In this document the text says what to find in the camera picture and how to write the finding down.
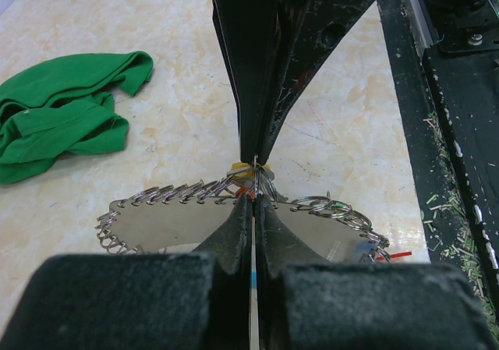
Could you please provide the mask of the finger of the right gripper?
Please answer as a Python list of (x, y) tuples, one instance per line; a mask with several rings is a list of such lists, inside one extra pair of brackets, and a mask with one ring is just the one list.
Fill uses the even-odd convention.
[(376, 0), (279, 0), (278, 45), (259, 138), (265, 164), (285, 118), (342, 38)]
[(279, 0), (212, 0), (213, 24), (237, 110), (242, 162), (266, 162), (275, 138), (281, 48)]

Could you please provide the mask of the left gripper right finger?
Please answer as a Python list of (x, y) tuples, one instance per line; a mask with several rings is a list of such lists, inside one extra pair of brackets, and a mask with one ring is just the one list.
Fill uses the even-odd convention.
[(450, 264), (330, 263), (259, 195), (262, 349), (492, 349), (464, 273)]

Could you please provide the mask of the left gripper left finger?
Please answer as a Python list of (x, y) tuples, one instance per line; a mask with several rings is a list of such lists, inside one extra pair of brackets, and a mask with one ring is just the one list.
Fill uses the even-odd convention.
[(247, 349), (251, 255), (232, 266), (191, 253), (53, 256), (13, 314), (16, 349)]

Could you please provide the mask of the large keyring with blue handle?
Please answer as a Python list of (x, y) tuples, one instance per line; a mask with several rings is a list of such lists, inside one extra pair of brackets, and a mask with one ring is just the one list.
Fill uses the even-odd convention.
[[(329, 263), (388, 262), (388, 239), (350, 205), (329, 195), (304, 196), (290, 202), (263, 182), (259, 192), (270, 197), (293, 242)], [(243, 240), (253, 255), (253, 187), (226, 178), (188, 186), (152, 187), (109, 204), (97, 218), (97, 237), (108, 253), (181, 253), (201, 244), (229, 266), (231, 241)]]

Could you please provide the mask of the yellow tag key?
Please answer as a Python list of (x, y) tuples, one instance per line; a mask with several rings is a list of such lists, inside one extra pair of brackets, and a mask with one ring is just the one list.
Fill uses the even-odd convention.
[(254, 182), (254, 166), (247, 163), (234, 163), (226, 174), (237, 185), (249, 186)]

